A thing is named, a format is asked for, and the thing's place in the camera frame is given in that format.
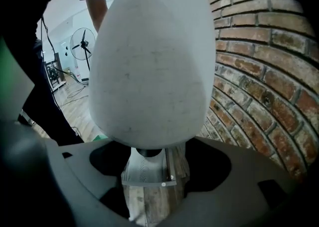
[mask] white robot head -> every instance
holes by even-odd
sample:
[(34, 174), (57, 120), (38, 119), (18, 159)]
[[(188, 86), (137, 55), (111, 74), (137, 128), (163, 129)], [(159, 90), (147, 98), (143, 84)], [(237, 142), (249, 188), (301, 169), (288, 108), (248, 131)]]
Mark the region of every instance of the white robot head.
[(208, 0), (114, 0), (91, 64), (91, 116), (131, 147), (185, 142), (204, 123), (214, 71)]

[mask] brick wall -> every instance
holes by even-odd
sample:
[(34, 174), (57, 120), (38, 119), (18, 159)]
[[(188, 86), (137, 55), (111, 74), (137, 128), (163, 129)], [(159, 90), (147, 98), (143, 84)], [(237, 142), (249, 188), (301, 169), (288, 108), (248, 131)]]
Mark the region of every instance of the brick wall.
[(318, 154), (319, 51), (295, 0), (209, 0), (214, 89), (199, 136), (257, 150), (302, 180)]

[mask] fan blade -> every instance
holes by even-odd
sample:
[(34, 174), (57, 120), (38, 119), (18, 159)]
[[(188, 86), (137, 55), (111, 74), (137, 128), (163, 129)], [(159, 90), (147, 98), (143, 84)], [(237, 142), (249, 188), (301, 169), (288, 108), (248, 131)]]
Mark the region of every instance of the fan blade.
[(76, 45), (76, 46), (74, 46), (72, 49), (75, 49), (75, 48), (77, 48), (77, 47), (79, 47), (80, 45), (78, 44), (78, 45)]
[(85, 31), (86, 31), (86, 29), (84, 30), (84, 33), (83, 33), (83, 36), (82, 36), (82, 41), (84, 41), (84, 38), (85, 38)]
[(86, 50), (88, 53), (90, 53), (90, 54), (91, 54), (91, 52), (88, 50), (88, 48), (87, 48), (87, 47), (84, 47), (84, 50)]

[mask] fan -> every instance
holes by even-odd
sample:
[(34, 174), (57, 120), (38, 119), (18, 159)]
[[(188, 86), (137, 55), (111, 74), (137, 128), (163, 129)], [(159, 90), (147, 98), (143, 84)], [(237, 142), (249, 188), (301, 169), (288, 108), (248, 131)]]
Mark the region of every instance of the fan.
[(89, 58), (92, 56), (95, 43), (93, 32), (86, 28), (79, 28), (74, 32), (70, 41), (72, 55), (78, 60), (86, 60), (90, 70)]

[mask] fan pole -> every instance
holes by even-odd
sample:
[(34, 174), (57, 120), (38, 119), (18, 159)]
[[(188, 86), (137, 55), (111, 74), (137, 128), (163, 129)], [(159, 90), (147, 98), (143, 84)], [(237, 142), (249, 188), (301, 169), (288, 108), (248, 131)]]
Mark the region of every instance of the fan pole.
[(90, 71), (90, 65), (89, 65), (89, 60), (88, 60), (88, 55), (86, 54), (86, 50), (84, 49), (84, 52), (85, 52), (85, 58), (86, 58), (86, 62), (88, 64), (88, 68), (89, 68), (89, 71)]

